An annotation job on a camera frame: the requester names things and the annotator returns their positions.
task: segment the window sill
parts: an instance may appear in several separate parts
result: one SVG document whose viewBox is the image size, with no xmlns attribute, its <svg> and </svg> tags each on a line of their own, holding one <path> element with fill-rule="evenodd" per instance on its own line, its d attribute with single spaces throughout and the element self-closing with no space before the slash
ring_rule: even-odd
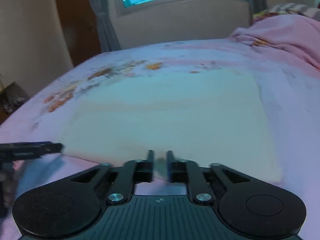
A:
<svg viewBox="0 0 320 240">
<path fill-rule="evenodd" d="M 149 9 L 153 6 L 161 5 L 164 3 L 178 2 L 178 1 L 185 1 L 185 0 L 153 0 L 153 1 L 132 5 L 130 7 L 125 8 L 122 3 L 122 0 L 119 0 L 119 2 L 116 3 L 116 12 L 117 12 L 117 16 L 121 17 L 137 11 Z"/>
</svg>

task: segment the pink blanket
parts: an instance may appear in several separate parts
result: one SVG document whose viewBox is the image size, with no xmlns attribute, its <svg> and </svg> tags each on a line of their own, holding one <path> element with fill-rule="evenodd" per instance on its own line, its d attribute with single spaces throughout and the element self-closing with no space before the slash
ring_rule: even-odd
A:
<svg viewBox="0 0 320 240">
<path fill-rule="evenodd" d="M 268 58 L 291 63 L 304 69 L 305 63 L 320 70 L 320 22 L 300 15 L 278 15 L 259 21 L 248 29 L 238 28 L 230 36 L 234 41 L 252 46 Z M 281 58 L 276 50 L 282 53 Z"/>
</svg>

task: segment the silver screw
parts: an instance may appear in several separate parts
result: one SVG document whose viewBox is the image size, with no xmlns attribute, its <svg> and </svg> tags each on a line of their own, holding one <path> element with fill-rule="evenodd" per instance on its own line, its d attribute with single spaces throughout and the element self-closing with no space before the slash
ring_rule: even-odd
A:
<svg viewBox="0 0 320 240">
<path fill-rule="evenodd" d="M 118 202 L 124 199 L 124 196 L 120 193 L 113 193 L 108 196 L 108 199 L 112 202 Z"/>
<path fill-rule="evenodd" d="M 196 199 L 199 201 L 206 202 L 211 199 L 211 196 L 207 193 L 200 193 L 200 194 L 196 195 Z"/>
</svg>

